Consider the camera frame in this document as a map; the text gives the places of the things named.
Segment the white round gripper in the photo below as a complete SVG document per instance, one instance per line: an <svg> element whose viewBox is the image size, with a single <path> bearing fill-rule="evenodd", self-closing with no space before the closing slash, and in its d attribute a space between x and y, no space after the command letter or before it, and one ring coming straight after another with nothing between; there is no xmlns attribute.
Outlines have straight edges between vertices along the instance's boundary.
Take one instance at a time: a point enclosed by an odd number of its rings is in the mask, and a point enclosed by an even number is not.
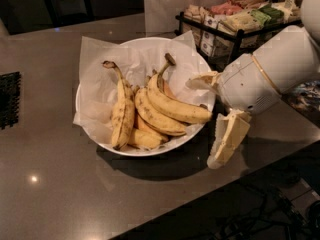
<svg viewBox="0 0 320 240"><path fill-rule="evenodd" d="M250 129L249 113L262 113L280 99L251 54L242 54L221 75L217 71L202 73L189 78L185 85L194 90L218 92L225 105L239 109L231 110L227 116L217 116L215 140L207 159L210 169L224 166L242 143Z"/></svg>

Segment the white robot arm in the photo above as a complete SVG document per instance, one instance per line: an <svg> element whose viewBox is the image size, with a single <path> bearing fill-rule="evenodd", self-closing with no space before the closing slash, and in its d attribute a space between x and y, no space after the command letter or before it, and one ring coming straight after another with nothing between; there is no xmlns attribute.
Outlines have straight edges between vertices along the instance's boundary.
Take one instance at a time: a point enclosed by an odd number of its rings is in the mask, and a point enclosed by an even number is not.
<svg viewBox="0 0 320 240"><path fill-rule="evenodd" d="M320 71L320 0L303 0L303 25L288 26L251 54L243 54L219 73L190 78L191 89L216 94L229 109L218 115L207 166L224 166L250 129L250 121L276 104L282 95Z"/></svg>

